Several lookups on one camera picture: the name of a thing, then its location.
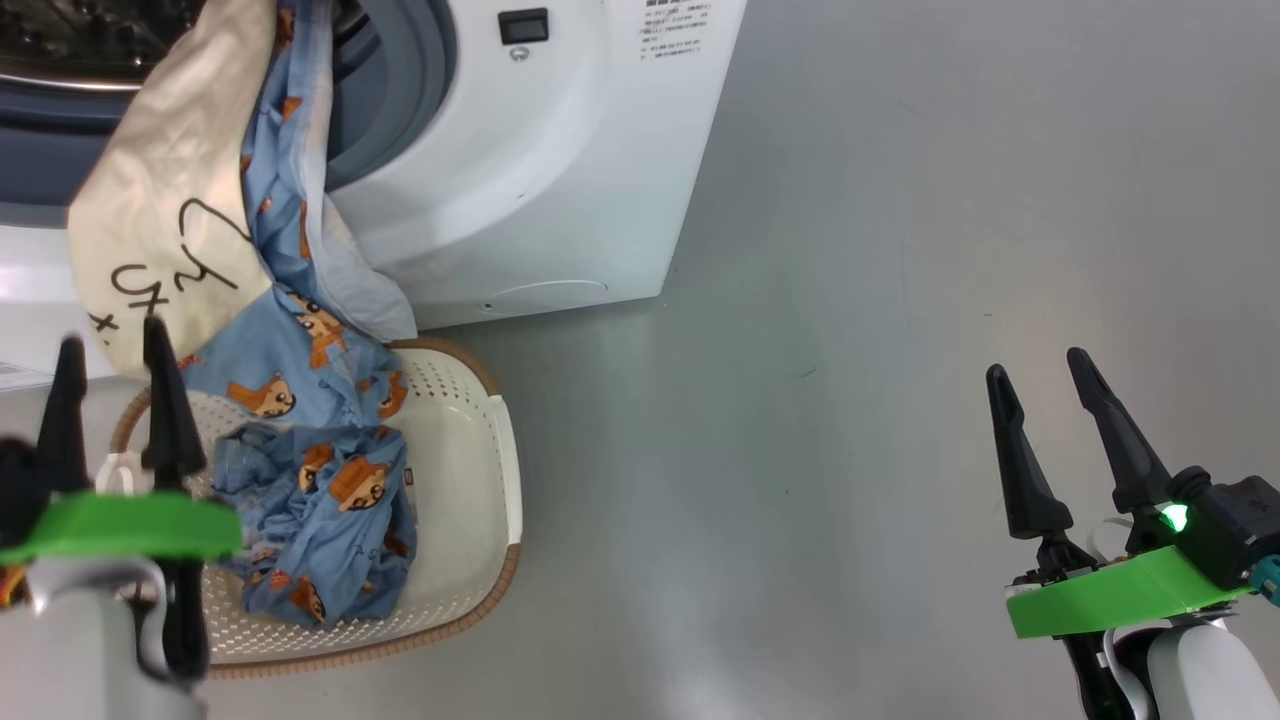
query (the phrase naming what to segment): washing machine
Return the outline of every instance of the washing machine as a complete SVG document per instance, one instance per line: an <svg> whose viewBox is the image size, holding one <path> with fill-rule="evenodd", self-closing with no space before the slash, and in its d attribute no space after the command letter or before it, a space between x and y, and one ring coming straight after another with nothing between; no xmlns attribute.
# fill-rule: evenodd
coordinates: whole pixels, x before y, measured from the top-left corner
<svg viewBox="0 0 1280 720"><path fill-rule="evenodd" d="M201 3L0 0L0 389L92 332L67 205ZM328 190L419 327L659 293L744 6L340 0Z"/></svg>

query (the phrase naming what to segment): metal floor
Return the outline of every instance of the metal floor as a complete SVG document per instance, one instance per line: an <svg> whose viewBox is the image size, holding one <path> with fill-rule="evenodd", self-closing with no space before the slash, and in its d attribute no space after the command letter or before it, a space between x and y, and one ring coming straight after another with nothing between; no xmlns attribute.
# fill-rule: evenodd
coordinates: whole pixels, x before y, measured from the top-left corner
<svg viewBox="0 0 1280 720"><path fill-rule="evenodd" d="M511 592L212 717L1079 719L1018 642L983 372L1080 532L1091 351L1171 469L1280 482L1280 6L755 0L664 295L452 331L504 387ZM1244 603L1280 685L1280 612Z"/></svg>

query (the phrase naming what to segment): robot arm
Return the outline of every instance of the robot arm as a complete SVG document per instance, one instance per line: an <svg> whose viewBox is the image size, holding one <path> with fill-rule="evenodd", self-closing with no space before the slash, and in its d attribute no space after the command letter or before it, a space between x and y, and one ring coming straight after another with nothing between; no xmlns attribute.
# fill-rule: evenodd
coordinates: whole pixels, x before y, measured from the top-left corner
<svg viewBox="0 0 1280 720"><path fill-rule="evenodd" d="M204 562L239 548L239 521L192 500L183 478L205 466L164 324L148 318L151 438L146 496L96 496L84 469L79 405L84 350L63 342L35 447L0 441L0 566L24 565L29 607L0 612L6 716L188 720L209 670ZM122 587L155 588L155 602Z"/></svg>
<svg viewBox="0 0 1280 720"><path fill-rule="evenodd" d="M1112 501L1133 529L1117 562L1068 538L1071 512L1044 479L1007 373L992 365L987 395L1009 534L1041 541L1037 569L1014 579L1006 603L1018 635L1066 646L1091 720L1280 719L1253 656L1220 620L1240 594L1280 594L1280 493L1256 477L1215 486L1198 466L1170 478L1089 355L1071 348L1068 365L1102 436ZM1170 498L1185 506L1185 527L1161 511ZM1160 619L1172 626L1114 641L1119 628Z"/></svg>

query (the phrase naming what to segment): white plastic basket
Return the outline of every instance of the white plastic basket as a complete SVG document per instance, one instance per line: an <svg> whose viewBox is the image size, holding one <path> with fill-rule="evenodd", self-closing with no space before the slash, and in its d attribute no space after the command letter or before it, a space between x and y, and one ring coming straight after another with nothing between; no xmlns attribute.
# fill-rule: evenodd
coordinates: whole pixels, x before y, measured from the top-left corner
<svg viewBox="0 0 1280 720"><path fill-rule="evenodd" d="M408 445L417 557L399 603L385 620L343 620L310 630L266 615L246 615L239 578L218 568L204 575L205 621L214 678L275 675L349 665L457 634L502 600L520 561L520 465L507 405L484 368L456 345L419 338L393 343L410 393L388 425ZM253 421L224 397L191 393L205 450ZM146 445L150 393L129 405L111 451ZM191 478L209 492L210 473Z"/></svg>

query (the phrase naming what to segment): blue pajamas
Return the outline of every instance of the blue pajamas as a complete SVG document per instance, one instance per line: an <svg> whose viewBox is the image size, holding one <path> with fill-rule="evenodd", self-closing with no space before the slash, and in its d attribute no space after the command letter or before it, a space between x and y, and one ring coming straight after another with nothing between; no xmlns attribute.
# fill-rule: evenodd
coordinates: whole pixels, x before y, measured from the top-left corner
<svg viewBox="0 0 1280 720"><path fill-rule="evenodd" d="M244 425L214 456L214 495L246 534L227 564L246 612L305 626L390 615L417 544L397 430Z"/></svg>
<svg viewBox="0 0 1280 720"><path fill-rule="evenodd" d="M394 352L279 283L182 364L187 389L298 425L372 428L408 393Z"/></svg>
<svg viewBox="0 0 1280 720"><path fill-rule="evenodd" d="M244 611L306 626L390 615L417 547L404 439L381 424L408 384L379 343L417 331L324 195L332 10L279 3L278 54L244 137L250 237L274 286L180 363L188 389L288 425L220 438L212 486L244 530L246 552L225 564L244 579Z"/></svg>
<svg viewBox="0 0 1280 720"><path fill-rule="evenodd" d="M250 236L275 279L379 341L417 337L404 292L374 270L324 193L333 8L279 3L275 58L241 151Z"/></svg>

